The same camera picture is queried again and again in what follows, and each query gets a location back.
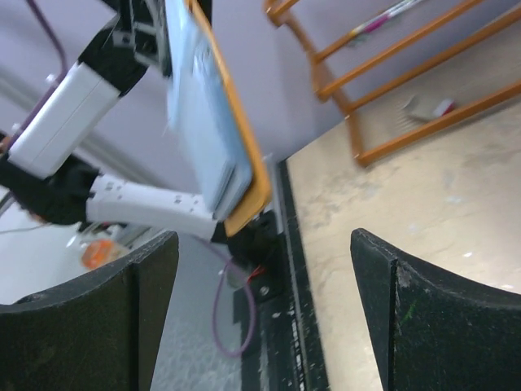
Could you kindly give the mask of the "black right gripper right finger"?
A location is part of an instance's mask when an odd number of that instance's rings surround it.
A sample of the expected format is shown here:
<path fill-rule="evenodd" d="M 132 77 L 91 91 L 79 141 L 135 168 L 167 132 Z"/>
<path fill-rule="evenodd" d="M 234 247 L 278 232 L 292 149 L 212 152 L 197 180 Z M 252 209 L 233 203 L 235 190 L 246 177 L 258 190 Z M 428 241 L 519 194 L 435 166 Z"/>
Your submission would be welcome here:
<path fill-rule="evenodd" d="M 405 253 L 365 229 L 351 258 L 385 390 L 518 390 L 520 296 Z"/>

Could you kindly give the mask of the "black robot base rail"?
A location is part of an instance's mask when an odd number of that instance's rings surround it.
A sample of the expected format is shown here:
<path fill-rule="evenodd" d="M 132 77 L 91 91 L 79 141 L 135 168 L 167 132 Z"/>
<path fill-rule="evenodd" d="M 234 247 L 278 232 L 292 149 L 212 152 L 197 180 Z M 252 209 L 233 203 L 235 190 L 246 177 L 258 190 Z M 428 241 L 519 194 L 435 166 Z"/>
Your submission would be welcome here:
<path fill-rule="evenodd" d="M 273 200 L 233 240 L 256 304 L 241 390 L 328 390 L 313 295 L 286 162 L 266 159 Z"/>

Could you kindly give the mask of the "yellow leather card holder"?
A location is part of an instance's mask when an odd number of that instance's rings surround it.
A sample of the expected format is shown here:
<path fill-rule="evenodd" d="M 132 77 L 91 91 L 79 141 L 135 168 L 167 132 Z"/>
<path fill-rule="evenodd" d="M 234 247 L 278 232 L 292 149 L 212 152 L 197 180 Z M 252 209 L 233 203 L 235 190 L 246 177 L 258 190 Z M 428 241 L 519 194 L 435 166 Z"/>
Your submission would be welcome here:
<path fill-rule="evenodd" d="M 201 6 L 167 1 L 173 75 L 169 124 L 180 134 L 211 217 L 238 234 L 271 201 L 261 150 Z"/>

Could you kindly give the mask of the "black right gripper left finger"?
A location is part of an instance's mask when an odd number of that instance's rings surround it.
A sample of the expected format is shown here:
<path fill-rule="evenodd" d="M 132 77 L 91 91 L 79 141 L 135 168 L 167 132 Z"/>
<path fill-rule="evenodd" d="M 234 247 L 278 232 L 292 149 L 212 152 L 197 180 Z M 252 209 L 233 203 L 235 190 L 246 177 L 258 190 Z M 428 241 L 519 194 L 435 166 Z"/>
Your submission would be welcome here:
<path fill-rule="evenodd" d="M 1 307 L 3 390 L 148 390 L 177 273 L 165 232 L 78 278 Z"/>

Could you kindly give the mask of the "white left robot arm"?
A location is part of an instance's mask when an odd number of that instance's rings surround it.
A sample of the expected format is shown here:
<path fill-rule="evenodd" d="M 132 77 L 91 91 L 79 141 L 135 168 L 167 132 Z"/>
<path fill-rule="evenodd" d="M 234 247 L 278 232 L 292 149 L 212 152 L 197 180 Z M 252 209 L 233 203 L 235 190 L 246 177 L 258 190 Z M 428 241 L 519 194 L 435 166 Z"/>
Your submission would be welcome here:
<path fill-rule="evenodd" d="M 1 155 L 1 184 L 59 226 L 116 222 L 229 239 L 219 204 L 234 171 L 236 126 L 210 42 L 183 1 L 111 1 L 111 19 L 37 104 Z M 75 157 L 97 123 L 157 67 L 168 126 L 179 134 L 200 191 L 183 193 L 105 174 Z"/>

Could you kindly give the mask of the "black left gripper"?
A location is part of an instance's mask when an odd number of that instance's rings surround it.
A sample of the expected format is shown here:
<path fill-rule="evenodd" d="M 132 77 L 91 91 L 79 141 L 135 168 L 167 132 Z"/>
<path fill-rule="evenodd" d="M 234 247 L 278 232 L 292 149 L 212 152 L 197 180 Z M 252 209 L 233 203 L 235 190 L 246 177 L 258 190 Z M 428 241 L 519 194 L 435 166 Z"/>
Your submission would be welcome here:
<path fill-rule="evenodd" d="M 171 76 L 164 1 L 103 2 L 116 14 L 94 36 L 78 61 L 128 94 L 150 67 Z"/>

